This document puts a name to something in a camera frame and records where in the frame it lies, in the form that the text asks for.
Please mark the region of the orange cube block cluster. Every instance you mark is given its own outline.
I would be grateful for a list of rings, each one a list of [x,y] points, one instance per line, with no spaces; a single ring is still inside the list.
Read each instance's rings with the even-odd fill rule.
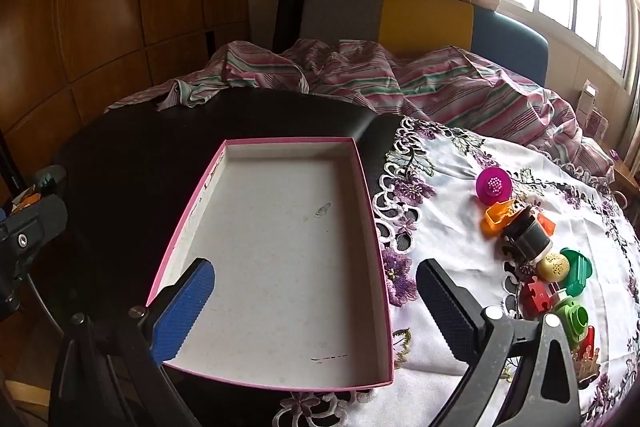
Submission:
[[[544,230],[544,233],[546,233],[549,237],[554,234],[555,223],[547,218],[542,212],[538,212],[536,214],[536,220]]]

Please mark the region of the orange plastic bracket toy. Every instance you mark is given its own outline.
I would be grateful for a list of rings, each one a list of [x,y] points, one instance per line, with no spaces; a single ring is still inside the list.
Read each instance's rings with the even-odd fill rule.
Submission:
[[[485,210],[480,221],[482,232],[489,237],[499,235],[524,208],[525,206],[516,199],[495,202]]]

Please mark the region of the magenta round perforated toy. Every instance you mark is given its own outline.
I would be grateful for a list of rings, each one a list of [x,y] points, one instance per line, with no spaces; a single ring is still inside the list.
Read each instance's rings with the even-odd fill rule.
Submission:
[[[513,185],[506,170],[500,167],[487,167],[476,178],[475,190],[480,202],[489,207],[496,202],[509,200]]]

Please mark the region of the light green plug device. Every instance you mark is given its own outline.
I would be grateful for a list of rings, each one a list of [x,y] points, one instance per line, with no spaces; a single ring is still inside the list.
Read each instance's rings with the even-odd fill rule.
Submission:
[[[552,296],[551,312],[559,317],[570,349],[577,348],[588,333],[588,311],[564,289]]]

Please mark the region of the snack packet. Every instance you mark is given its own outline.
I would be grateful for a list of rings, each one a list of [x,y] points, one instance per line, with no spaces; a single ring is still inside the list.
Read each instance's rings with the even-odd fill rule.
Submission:
[[[39,202],[41,199],[41,194],[38,192],[37,187],[32,185],[31,187],[27,187],[25,191],[12,199],[12,207],[11,213],[15,215],[29,206],[35,205],[36,202]]]

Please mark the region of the red puzzle piece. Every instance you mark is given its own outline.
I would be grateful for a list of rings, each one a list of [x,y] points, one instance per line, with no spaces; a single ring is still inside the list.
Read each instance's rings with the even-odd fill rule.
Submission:
[[[551,311],[553,305],[548,285],[538,277],[531,277],[520,290],[520,307],[526,320],[533,320]]]

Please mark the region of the brown gold ornate toy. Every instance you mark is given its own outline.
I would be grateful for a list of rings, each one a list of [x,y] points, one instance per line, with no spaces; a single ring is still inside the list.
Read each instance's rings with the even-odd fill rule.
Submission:
[[[587,347],[584,352],[573,353],[573,363],[579,389],[587,388],[600,375],[599,348]]]

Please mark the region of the pink shallow cardboard box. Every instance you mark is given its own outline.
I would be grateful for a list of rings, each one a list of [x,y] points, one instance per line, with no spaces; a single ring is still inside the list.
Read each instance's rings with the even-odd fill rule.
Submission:
[[[350,138],[227,140],[186,205],[152,289],[204,260],[212,283],[166,365],[214,381],[346,391],[393,379],[390,311],[366,179]]]

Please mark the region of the red metallic cylinder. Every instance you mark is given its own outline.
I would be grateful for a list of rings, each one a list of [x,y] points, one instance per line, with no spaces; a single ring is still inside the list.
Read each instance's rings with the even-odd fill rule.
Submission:
[[[579,343],[577,350],[578,359],[591,358],[594,355],[594,327],[589,325],[584,339]]]

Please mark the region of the black lidded clear jar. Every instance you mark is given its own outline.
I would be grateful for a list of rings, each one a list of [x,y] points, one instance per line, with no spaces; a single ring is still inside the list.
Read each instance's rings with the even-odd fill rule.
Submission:
[[[514,217],[502,230],[501,238],[516,263],[535,261],[552,245],[532,206],[526,206]]]

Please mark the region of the dark green plastic spool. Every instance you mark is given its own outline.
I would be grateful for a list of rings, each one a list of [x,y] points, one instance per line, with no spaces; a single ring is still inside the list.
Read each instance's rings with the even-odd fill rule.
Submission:
[[[592,275],[591,261],[579,251],[570,248],[562,248],[560,254],[563,255],[570,269],[567,276],[561,281],[561,287],[570,297],[582,295],[587,285],[587,280]]]

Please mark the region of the white embroidered floral tablecloth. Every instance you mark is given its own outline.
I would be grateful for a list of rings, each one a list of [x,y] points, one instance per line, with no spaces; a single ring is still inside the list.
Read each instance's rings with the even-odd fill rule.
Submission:
[[[552,244],[583,254],[592,275],[579,301],[594,330],[599,369],[579,394],[580,421],[607,426],[639,378],[639,241],[615,199],[536,150],[416,118],[380,117],[362,145],[385,145],[369,171],[381,236],[395,355],[391,385],[370,391],[292,393],[277,426],[425,426],[460,383],[451,354],[416,292],[419,263],[436,259],[483,306],[518,317],[526,272],[513,251],[480,227],[477,176],[508,173],[518,207],[555,226]]]

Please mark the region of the striped pink green cloth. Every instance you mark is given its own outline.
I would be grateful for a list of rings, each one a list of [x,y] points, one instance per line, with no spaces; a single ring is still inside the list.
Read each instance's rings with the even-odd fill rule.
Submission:
[[[217,50],[206,66],[116,102],[158,98],[160,109],[194,107],[227,88],[325,96],[378,114],[432,120],[536,150],[587,184],[614,180],[614,164],[579,127],[570,103],[516,72],[457,46],[398,58],[382,44],[300,39],[281,54],[246,41]]]

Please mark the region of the yellow carved egg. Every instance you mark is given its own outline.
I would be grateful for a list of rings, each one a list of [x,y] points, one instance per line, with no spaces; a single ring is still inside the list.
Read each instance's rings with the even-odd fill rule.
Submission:
[[[562,254],[546,254],[537,262],[536,272],[545,281],[560,283],[570,273],[570,262]]]

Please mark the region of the white small carton box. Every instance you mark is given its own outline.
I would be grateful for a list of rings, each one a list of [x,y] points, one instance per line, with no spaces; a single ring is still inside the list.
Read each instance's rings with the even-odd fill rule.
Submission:
[[[575,108],[576,118],[580,127],[587,127],[588,120],[596,106],[599,94],[598,87],[590,80],[586,80],[580,90],[578,102]]]

